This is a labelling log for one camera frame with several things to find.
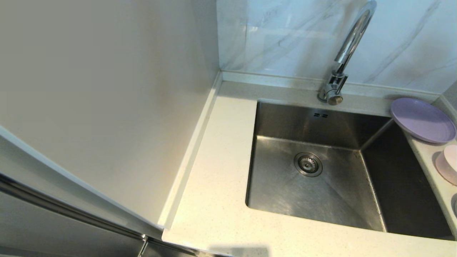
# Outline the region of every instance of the purple plate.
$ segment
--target purple plate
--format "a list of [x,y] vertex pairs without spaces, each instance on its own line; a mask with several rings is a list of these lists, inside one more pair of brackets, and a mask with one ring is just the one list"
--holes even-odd
[[444,144],[456,137],[456,127],[440,109],[421,100],[400,98],[392,102],[392,118],[421,140]]

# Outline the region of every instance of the backsplash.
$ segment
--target backsplash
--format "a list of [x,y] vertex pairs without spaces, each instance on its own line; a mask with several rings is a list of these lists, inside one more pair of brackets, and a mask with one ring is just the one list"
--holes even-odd
[[457,110],[457,81],[443,93],[443,96],[448,100],[452,107]]
[[[366,0],[217,0],[222,70],[326,79]],[[457,1],[379,0],[348,82],[443,93],[457,73]]]

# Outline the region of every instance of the chrome faucet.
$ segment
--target chrome faucet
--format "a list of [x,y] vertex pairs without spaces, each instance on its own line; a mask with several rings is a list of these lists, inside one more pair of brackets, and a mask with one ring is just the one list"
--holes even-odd
[[375,9],[376,1],[372,0],[368,1],[360,10],[356,21],[352,25],[352,29],[349,31],[343,46],[335,58],[336,63],[332,69],[330,78],[319,90],[319,94],[317,95],[319,100],[330,105],[337,105],[343,101],[341,89],[347,79],[347,75],[344,74],[344,69],[359,44],[363,33],[365,33]]

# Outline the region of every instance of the white wall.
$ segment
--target white wall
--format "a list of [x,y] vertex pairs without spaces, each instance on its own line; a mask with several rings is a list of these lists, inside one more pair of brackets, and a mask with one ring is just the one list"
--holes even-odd
[[[223,70],[327,79],[366,0],[218,0]],[[457,73],[457,1],[378,0],[348,82],[441,94]]]
[[218,71],[215,0],[0,10],[0,125],[156,223]]

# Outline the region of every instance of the refrigerator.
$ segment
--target refrigerator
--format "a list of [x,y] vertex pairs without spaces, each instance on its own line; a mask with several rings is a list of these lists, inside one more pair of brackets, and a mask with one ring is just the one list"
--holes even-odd
[[0,137],[0,257],[218,256],[160,237]]

